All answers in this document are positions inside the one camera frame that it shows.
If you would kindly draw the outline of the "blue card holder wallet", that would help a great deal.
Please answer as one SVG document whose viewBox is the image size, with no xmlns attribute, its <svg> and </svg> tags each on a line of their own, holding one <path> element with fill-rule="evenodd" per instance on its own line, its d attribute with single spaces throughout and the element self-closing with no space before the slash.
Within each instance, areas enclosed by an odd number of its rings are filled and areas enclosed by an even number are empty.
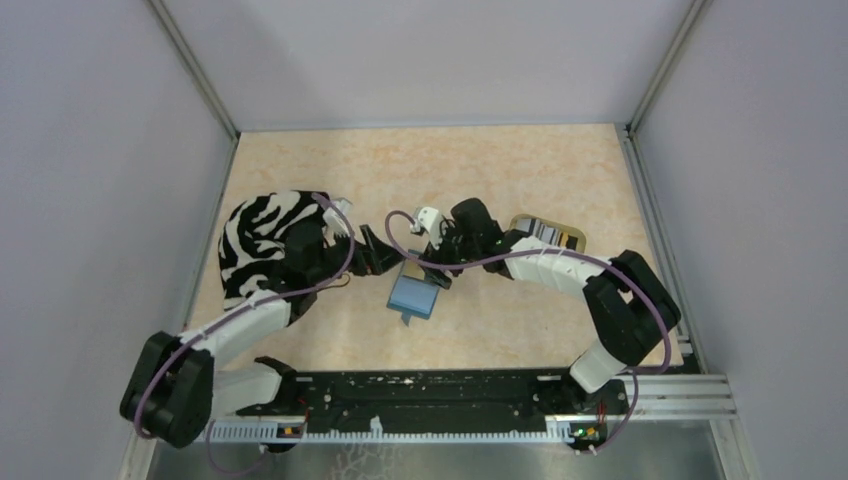
<svg viewBox="0 0 848 480">
<path fill-rule="evenodd" d="M 386 307 L 400 315 L 409 327 L 413 319 L 429 320 L 440 288 L 426 279 L 425 271 L 411 260 L 403 260 L 390 290 Z"/>
</svg>

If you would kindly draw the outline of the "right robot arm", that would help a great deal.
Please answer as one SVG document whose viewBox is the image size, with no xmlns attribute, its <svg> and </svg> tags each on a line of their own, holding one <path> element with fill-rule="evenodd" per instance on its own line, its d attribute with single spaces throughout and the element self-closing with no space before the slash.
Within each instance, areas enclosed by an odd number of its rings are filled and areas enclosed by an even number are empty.
<svg viewBox="0 0 848 480">
<path fill-rule="evenodd" d="M 544 242 L 530 232 L 504 230 L 477 198 L 448 216 L 432 207 L 413 214 L 411 233 L 427 236 L 419 259 L 426 278 L 449 288 L 471 266 L 513 281 L 551 287 L 585 301 L 597 339 L 568 368 L 563 398 L 590 411 L 603 387 L 666 346 L 681 311 L 644 257 L 632 250 L 604 258 Z"/>
</svg>

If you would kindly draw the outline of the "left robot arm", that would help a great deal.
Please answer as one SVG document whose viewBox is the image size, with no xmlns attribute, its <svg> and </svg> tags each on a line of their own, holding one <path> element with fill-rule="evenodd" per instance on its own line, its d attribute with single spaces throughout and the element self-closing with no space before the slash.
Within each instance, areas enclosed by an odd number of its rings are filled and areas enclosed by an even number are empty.
<svg viewBox="0 0 848 480">
<path fill-rule="evenodd" d="M 269 279 L 244 302 L 198 329 L 149 337 L 121 400 L 121 416 L 139 436 L 183 448 L 227 415 L 298 411 L 300 388 L 292 367 L 269 356 L 238 370 L 225 367 L 302 317 L 318 291 L 342 274 L 382 275 L 402 261 L 369 226 L 360 232 L 362 241 L 337 234 L 327 244 L 316 222 L 298 224 L 284 235 L 283 256 L 271 260 Z"/>
</svg>

